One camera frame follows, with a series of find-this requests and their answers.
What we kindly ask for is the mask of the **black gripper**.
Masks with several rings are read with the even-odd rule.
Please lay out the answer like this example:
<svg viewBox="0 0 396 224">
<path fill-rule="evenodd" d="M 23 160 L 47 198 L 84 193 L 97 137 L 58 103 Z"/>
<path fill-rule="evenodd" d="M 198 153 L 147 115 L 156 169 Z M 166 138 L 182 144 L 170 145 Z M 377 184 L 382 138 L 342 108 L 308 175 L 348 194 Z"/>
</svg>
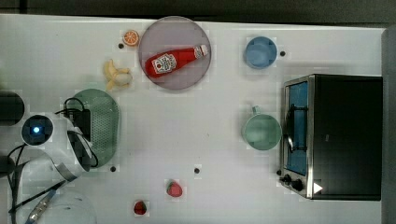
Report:
<svg viewBox="0 0 396 224">
<path fill-rule="evenodd" d="M 79 127 L 84 137 L 90 141 L 92 135 L 91 111 L 89 109 L 78 110 L 68 108 L 64 115 L 69 118 L 73 125 Z"/>
</svg>

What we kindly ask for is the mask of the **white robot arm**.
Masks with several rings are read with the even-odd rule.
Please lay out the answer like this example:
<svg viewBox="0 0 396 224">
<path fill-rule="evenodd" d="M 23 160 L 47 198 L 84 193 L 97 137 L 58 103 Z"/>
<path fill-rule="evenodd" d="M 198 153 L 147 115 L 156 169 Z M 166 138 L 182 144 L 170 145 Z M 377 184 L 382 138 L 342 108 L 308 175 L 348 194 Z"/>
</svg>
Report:
<svg viewBox="0 0 396 224">
<path fill-rule="evenodd" d="M 36 224 L 57 190 L 91 169 L 91 143 L 60 112 L 29 115 L 21 125 L 21 139 L 20 151 L 35 149 L 42 155 L 15 162 L 8 213 L 11 223 L 17 224 L 21 210 L 37 202 L 25 219 L 26 224 Z"/>
</svg>

